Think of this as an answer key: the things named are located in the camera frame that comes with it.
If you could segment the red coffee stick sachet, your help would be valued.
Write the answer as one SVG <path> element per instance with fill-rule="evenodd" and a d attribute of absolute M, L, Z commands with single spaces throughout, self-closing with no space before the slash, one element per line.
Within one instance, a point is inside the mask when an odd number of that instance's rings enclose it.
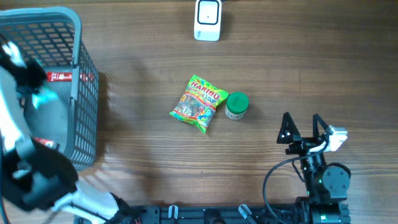
<path fill-rule="evenodd" d="M 48 82 L 71 82 L 72 72 L 47 72 Z"/>

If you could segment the light teal tissue pack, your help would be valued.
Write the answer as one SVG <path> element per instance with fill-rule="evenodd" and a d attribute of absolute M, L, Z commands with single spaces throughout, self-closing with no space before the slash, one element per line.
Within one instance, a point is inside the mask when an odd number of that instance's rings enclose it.
<path fill-rule="evenodd" d="M 42 86 L 38 93 L 32 94 L 32 104 L 35 109 L 57 100 L 59 100 L 57 93 L 47 85 Z"/>

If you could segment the green lid white jar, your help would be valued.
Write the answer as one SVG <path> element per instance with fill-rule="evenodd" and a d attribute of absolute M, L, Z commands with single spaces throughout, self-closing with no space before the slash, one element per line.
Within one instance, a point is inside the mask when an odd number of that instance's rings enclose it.
<path fill-rule="evenodd" d="M 230 119 L 237 120 L 243 118 L 248 110 L 249 98 L 242 92 L 234 92 L 226 99 L 226 116 Z"/>

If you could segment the green gummy candy bag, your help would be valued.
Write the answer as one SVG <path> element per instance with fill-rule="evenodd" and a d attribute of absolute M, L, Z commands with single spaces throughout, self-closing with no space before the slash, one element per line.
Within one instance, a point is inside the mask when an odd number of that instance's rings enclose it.
<path fill-rule="evenodd" d="M 229 92 L 193 75 L 177 103 L 169 113 L 174 118 L 196 126 L 206 133 L 216 108 L 229 96 Z"/>

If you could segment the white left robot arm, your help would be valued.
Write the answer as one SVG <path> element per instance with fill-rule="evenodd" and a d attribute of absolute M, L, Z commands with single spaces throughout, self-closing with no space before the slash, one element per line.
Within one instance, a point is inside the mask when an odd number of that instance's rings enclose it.
<path fill-rule="evenodd" d="M 121 223 L 127 207 L 78 178 L 72 163 L 36 140 L 20 98 L 47 99 L 47 75 L 10 40 L 1 42 L 1 199 L 22 210 L 64 210 L 91 223 Z"/>

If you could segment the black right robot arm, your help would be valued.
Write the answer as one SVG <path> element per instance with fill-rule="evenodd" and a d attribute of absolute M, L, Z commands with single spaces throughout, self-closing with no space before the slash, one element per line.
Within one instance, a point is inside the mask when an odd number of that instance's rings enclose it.
<path fill-rule="evenodd" d="M 298 197 L 292 214 L 281 215 L 286 223 L 351 222 L 347 199 L 351 171 L 343 164 L 327 163 L 326 152 L 335 152 L 347 140 L 345 128 L 327 125 L 318 115 L 313 115 L 313 135 L 302 137 L 290 113 L 284 113 L 277 137 L 278 144 L 287 144 L 286 154 L 298 155 L 306 197 Z"/>

